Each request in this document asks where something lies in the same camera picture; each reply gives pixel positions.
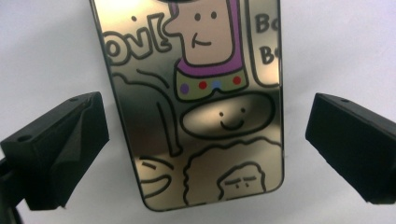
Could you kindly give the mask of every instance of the phone case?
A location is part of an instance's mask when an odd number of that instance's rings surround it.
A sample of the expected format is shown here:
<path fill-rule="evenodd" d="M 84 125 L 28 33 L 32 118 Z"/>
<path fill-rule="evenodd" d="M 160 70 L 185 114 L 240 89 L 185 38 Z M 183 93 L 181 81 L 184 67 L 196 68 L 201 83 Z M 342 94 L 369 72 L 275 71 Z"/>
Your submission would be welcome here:
<path fill-rule="evenodd" d="M 278 0 L 91 3 L 146 207 L 280 187 Z"/>

